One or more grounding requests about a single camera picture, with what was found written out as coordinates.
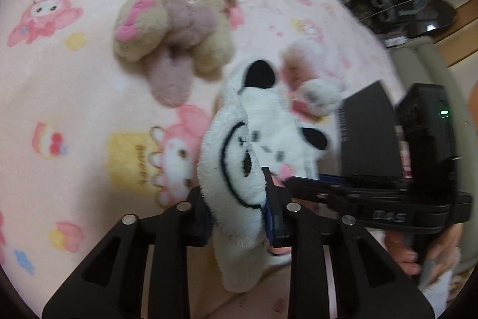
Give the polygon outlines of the person's right hand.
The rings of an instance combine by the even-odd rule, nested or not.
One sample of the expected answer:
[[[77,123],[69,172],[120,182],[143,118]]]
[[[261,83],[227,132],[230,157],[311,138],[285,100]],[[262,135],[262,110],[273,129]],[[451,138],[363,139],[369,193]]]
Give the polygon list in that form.
[[[456,249],[463,235],[463,224],[454,224],[429,247],[426,258],[434,260],[431,279],[438,279],[447,270],[454,267],[457,262]],[[389,254],[395,259],[403,271],[409,275],[418,275],[421,271],[416,262],[418,254],[404,242],[404,235],[398,231],[387,231],[385,234],[385,246]]]

